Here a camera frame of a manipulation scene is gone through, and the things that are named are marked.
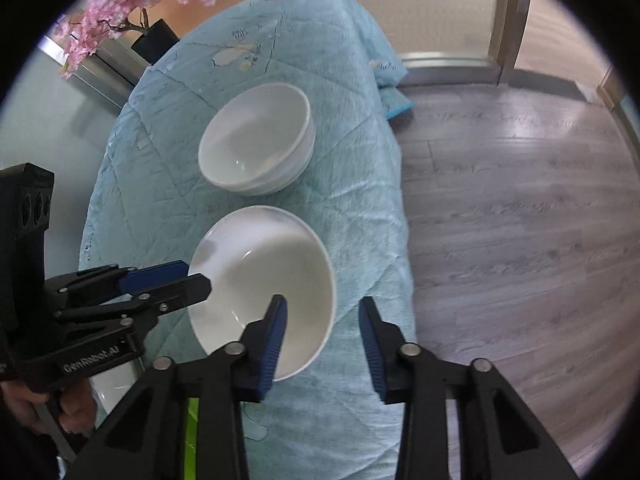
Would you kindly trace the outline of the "white bowl stack far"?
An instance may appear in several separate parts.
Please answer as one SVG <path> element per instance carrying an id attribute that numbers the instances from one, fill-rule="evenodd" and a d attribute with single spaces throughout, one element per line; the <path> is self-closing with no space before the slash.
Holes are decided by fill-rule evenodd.
<path id="1" fill-rule="evenodd" d="M 250 88 L 218 110 L 198 146 L 202 176 L 231 193 L 283 190 L 302 175 L 316 129 L 308 96 L 284 82 Z"/>

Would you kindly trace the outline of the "light blue quilted tablecloth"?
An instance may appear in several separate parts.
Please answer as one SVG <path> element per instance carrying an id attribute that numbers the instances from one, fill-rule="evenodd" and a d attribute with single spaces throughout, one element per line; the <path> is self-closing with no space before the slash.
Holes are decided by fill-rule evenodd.
<path id="1" fill-rule="evenodd" d="M 389 479 L 402 409 L 373 390 L 359 300 L 413 335 L 401 151 L 405 67 L 357 0 L 245 0 L 149 67 L 108 138 L 81 269 L 190 260 L 227 214 L 276 207 L 328 252 L 328 330 L 244 410 L 255 479 Z"/>

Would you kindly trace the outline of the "pink blossom tree black pot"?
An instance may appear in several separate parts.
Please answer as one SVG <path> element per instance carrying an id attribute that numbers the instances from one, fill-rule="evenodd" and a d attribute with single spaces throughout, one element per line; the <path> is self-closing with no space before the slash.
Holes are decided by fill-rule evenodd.
<path id="1" fill-rule="evenodd" d="M 214 6 L 217 0 L 177 0 Z M 107 40 L 116 39 L 125 32 L 141 35 L 151 30 L 149 10 L 160 0 L 80 0 L 77 10 L 68 10 L 58 18 L 52 28 L 52 37 L 62 44 L 64 62 L 60 75 L 70 78 L 81 62 L 94 55 Z"/>

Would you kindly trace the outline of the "green plastic bowl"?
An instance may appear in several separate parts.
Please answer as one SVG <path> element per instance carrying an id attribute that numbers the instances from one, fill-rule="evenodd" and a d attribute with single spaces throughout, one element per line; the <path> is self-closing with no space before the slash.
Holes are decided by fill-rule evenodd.
<path id="1" fill-rule="evenodd" d="M 186 434 L 184 435 L 183 479 L 196 479 L 196 440 L 198 440 L 198 398 L 186 404 Z"/>

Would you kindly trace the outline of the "white chair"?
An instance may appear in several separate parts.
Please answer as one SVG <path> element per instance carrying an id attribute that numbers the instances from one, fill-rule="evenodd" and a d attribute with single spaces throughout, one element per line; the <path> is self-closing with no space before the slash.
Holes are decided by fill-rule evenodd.
<path id="1" fill-rule="evenodd" d="M 135 359 L 91 378 L 93 390 L 106 414 L 113 411 L 142 373 L 142 361 Z"/>

